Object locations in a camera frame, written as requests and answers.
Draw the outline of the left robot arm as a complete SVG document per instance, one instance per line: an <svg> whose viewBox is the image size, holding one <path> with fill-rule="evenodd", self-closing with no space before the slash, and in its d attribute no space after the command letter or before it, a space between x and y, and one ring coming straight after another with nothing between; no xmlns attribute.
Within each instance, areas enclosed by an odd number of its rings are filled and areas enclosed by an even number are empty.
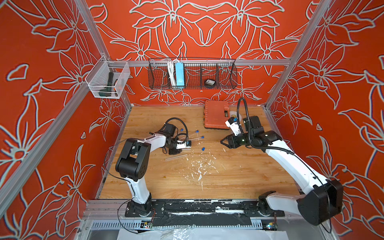
<svg viewBox="0 0 384 240"><path fill-rule="evenodd" d="M132 198L128 201L127 208L140 217L147 217L155 212L152 207L152 195L145 181L149 157L153 151L162 149L164 154L174 156L191 146L187 125L176 117L166 120L160 130L148 138L126 139L115 165L119 176L111 173L108 175L128 184Z"/></svg>

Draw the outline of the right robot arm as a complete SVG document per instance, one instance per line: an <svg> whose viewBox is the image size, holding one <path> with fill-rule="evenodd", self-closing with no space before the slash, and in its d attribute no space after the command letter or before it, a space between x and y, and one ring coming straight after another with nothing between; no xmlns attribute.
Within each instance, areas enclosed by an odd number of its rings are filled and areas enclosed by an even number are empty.
<svg viewBox="0 0 384 240"><path fill-rule="evenodd" d="M250 116L245 98L237 103L244 104L246 117L238 116L226 121L232 134L220 143L229 149L245 146L261 150L272 157L294 179L302 190L301 195L285 195L269 191L259 196L258 212L269 217L276 211L302 216L309 224L318 226L330 221L342 212L344 187L338 180L330 180L309 166L274 131L265 131L257 116Z"/></svg>

